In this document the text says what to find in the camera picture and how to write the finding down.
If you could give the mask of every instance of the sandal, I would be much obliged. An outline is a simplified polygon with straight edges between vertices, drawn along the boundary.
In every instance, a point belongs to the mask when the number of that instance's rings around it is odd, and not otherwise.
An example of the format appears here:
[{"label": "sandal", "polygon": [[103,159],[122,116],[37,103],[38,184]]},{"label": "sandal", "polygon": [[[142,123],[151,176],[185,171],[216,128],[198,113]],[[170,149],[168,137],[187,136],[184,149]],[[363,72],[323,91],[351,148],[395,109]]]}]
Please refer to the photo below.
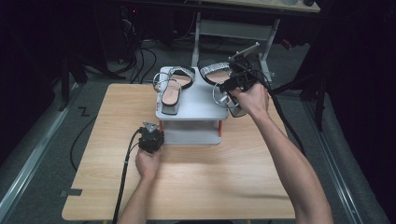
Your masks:
[{"label": "sandal", "polygon": [[[168,79],[156,82],[158,75],[165,74]],[[153,79],[154,90],[159,92],[159,84],[167,82],[166,88],[163,91],[161,101],[163,103],[163,113],[167,115],[176,115],[178,111],[178,99],[181,90],[190,87],[195,78],[195,70],[191,67],[176,66],[172,67],[168,73],[159,73]]]},{"label": "sandal", "polygon": [[[231,79],[231,69],[228,63],[217,63],[212,59],[205,59],[198,62],[198,70],[200,71],[203,80],[214,86],[212,91],[213,100],[221,107],[227,108],[234,118],[239,118],[246,115],[246,112],[241,109],[237,99],[225,90],[224,85],[229,81],[233,83]],[[223,92],[221,99],[215,98],[215,89],[219,87],[220,92]]]},{"label": "sandal", "polygon": [[197,64],[202,79],[212,85],[230,78],[230,66],[228,63],[217,63],[213,59],[201,60]]}]

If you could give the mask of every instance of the sandal strap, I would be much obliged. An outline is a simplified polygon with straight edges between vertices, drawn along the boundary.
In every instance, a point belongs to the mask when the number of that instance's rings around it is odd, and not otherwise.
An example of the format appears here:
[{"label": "sandal strap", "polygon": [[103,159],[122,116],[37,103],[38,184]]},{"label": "sandal strap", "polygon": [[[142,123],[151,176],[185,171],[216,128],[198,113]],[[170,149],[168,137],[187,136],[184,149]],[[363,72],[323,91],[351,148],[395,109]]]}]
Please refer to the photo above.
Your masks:
[{"label": "sandal strap", "polygon": [[210,64],[208,66],[205,66],[205,67],[201,68],[199,71],[200,71],[202,76],[206,76],[209,73],[212,73],[214,71],[218,71],[220,69],[225,69],[225,68],[230,68],[228,63],[213,63],[213,64]]},{"label": "sandal strap", "polygon": [[189,69],[187,69],[187,68],[185,68],[185,67],[182,67],[182,66],[175,66],[175,67],[172,67],[172,68],[169,70],[169,74],[170,74],[170,75],[173,75],[176,71],[182,71],[182,72],[184,72],[187,76],[189,76],[189,77],[192,79],[192,81],[194,81],[195,73],[193,73],[193,72],[190,71]]}]

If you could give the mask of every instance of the white shelf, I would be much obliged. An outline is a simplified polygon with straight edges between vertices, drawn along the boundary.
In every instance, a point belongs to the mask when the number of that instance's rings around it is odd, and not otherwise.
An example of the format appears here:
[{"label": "white shelf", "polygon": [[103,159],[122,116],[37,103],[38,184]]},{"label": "white shelf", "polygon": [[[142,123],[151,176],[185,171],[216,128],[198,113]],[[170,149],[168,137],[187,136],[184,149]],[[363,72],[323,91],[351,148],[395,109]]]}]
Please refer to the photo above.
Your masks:
[{"label": "white shelf", "polygon": [[[161,72],[168,73],[172,67],[163,67]],[[160,120],[223,120],[228,118],[228,110],[218,106],[213,101],[213,86],[207,84],[201,77],[197,68],[195,80],[186,90],[181,91],[179,108],[176,115],[163,114],[162,94],[157,97],[156,116]],[[167,75],[161,74],[161,80],[167,79]],[[165,90],[167,83],[161,83],[161,90]],[[221,93],[216,90],[215,97],[221,98]]]},{"label": "white shelf", "polygon": [[[163,67],[162,73],[168,73],[172,67]],[[213,86],[207,84],[195,67],[193,84],[183,90],[179,97],[179,108],[176,115],[162,113],[162,94],[157,96],[156,116],[162,123],[166,145],[217,145],[219,137],[219,121],[228,118],[228,110],[218,106],[213,101]],[[161,74],[161,80],[167,75]],[[165,90],[167,83],[161,83],[161,90]],[[222,94],[215,91],[219,99]]]}]

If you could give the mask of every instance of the table top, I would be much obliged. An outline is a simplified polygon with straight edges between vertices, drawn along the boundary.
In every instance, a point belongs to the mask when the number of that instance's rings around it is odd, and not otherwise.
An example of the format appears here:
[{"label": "table top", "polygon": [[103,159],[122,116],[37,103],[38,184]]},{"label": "table top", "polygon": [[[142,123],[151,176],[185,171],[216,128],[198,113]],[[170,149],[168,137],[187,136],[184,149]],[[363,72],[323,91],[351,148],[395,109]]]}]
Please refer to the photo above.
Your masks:
[{"label": "table top", "polygon": [[[142,122],[158,122],[150,85],[108,87],[63,210],[66,220],[113,218],[130,139]],[[285,133],[273,104],[269,113]],[[131,153],[121,208],[139,180]],[[294,218],[267,146],[249,116],[223,121],[216,146],[164,145],[148,219]]]},{"label": "table top", "polygon": [[288,0],[201,0],[202,2],[218,3],[218,4],[229,4],[238,5],[245,7],[263,7],[272,9],[283,9],[290,11],[301,11],[301,12],[320,12],[320,7],[317,3],[313,6],[308,7],[304,5],[302,0],[299,0],[295,5],[287,5],[285,2]]},{"label": "table top", "polygon": [[[109,2],[118,2],[118,0],[108,0]],[[217,12],[223,11],[237,11],[246,13],[270,13],[277,15],[287,15],[287,12],[296,12],[293,16],[302,16],[301,12],[314,13],[320,12],[320,7],[317,3],[308,7],[304,5],[303,0],[298,0],[295,5],[287,5],[288,0],[190,0],[190,1],[166,1],[166,0],[127,0],[123,3],[131,3],[136,6],[147,7],[168,7],[173,9],[190,9],[196,11],[215,10]]]}]

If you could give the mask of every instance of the human arm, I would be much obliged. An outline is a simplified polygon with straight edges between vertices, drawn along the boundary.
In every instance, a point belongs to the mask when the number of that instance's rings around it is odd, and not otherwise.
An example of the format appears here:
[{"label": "human arm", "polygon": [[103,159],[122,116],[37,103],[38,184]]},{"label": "human arm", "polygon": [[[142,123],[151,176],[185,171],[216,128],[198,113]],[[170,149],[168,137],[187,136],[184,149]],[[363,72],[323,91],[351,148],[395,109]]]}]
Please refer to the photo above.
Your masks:
[{"label": "human arm", "polygon": [[231,94],[259,128],[294,207],[296,223],[332,223],[332,211],[314,169],[267,112],[269,96],[264,86],[255,84],[246,92]]},{"label": "human arm", "polygon": [[160,166],[161,150],[153,154],[139,148],[135,157],[140,180],[134,193],[125,205],[118,224],[144,224],[147,220],[148,198],[155,181],[158,167]]}]

